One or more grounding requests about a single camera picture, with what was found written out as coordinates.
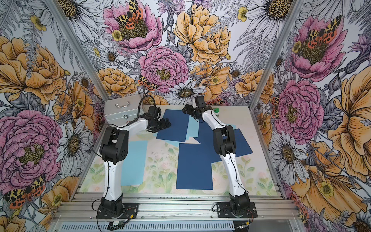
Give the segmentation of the dark blue paper large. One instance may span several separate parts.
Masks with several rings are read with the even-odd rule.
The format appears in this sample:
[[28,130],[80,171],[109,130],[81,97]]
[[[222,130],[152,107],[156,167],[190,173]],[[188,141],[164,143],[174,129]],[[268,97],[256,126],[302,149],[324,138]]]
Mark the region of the dark blue paper large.
[[[229,133],[228,137],[226,135],[222,136],[223,145],[226,146],[227,151],[232,151],[232,143],[234,143],[236,157],[252,154],[253,151],[241,130],[235,129],[233,131],[233,136]],[[196,140],[199,144],[191,144],[190,152],[192,155],[208,163],[221,161],[219,154],[214,149],[214,132],[206,122],[199,124],[199,137]]]

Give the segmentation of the dark blue paper sheet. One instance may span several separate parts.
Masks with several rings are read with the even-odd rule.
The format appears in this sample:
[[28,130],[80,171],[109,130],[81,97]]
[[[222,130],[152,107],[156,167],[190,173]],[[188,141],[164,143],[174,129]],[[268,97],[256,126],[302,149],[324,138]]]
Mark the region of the dark blue paper sheet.
[[212,145],[180,144],[176,189],[212,190],[212,163],[217,159]]

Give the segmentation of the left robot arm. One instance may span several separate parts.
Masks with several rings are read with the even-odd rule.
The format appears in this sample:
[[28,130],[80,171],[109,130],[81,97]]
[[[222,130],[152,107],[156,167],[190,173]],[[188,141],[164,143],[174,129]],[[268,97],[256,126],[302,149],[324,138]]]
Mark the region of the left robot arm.
[[146,113],[125,126],[110,126],[105,130],[99,154],[104,161],[106,189],[97,210],[98,219],[121,218],[125,214],[121,175],[122,162],[128,155],[129,138],[142,131],[157,133],[171,127],[170,121],[160,116],[160,107],[151,105]]

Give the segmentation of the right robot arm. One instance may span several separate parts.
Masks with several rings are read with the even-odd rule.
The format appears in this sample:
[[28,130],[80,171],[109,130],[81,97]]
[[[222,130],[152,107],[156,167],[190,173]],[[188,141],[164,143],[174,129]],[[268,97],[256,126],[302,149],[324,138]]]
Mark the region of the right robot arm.
[[237,168],[233,127],[218,119],[214,109],[206,104],[203,96],[196,97],[193,105],[186,104],[182,112],[194,119],[201,119],[213,130],[214,150],[220,156],[229,180],[231,213],[234,217],[242,217],[248,212],[251,201]]

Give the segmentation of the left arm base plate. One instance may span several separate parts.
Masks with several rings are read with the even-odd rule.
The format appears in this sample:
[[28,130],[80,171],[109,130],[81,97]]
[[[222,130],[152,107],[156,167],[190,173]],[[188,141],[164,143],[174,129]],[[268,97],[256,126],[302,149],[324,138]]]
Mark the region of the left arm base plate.
[[100,205],[97,219],[133,219],[137,217],[138,203],[118,203]]

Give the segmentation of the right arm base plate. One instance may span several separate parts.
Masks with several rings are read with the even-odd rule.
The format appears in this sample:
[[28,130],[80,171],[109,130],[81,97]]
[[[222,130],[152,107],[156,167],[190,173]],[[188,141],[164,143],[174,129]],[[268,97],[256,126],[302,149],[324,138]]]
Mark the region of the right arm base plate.
[[218,218],[257,218],[257,208],[254,202],[249,207],[234,206],[230,202],[218,202],[213,209],[216,210]]

